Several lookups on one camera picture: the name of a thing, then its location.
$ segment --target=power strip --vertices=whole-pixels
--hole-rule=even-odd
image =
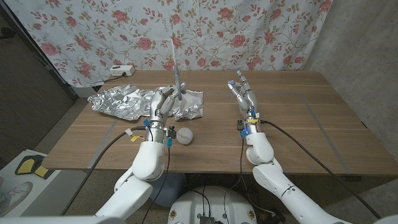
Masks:
[[[121,76],[123,72],[126,72],[126,76],[132,76],[136,70],[132,65],[113,65],[109,71],[112,76]]]

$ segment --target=aluminum foil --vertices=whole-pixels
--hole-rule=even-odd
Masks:
[[[95,111],[132,121],[140,116],[149,116],[150,101],[156,90],[140,90],[135,85],[123,85],[90,96],[87,100],[93,103],[92,109]],[[169,116],[173,115],[176,121],[202,117],[203,92],[187,90],[182,95],[182,101],[175,100],[169,112]]]

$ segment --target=white curtain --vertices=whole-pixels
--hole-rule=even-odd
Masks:
[[[300,70],[331,0],[5,0],[72,86],[112,65],[172,70]]]

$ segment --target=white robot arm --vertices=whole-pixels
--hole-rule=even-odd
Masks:
[[[182,92],[186,84],[180,85]],[[150,103],[150,121],[146,138],[142,142],[132,166],[119,178],[112,197],[95,214],[97,217],[130,217],[140,208],[152,193],[152,186],[146,181],[158,179],[164,171],[160,157],[164,155],[164,136],[168,136],[165,123],[179,91],[175,85],[157,90]]]
[[[251,145],[246,151],[246,156],[250,163],[257,165],[253,168],[257,183],[278,197],[299,223],[348,223],[325,212],[283,174],[266,134],[261,132],[258,125],[260,115],[256,112],[256,96],[240,71],[238,76],[242,84],[229,81],[228,87],[238,99],[244,119],[242,131],[246,134],[247,144]]]

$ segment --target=baseball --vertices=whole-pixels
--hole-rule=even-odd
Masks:
[[[181,144],[189,144],[193,139],[193,133],[189,128],[181,128],[177,131],[177,141]]]

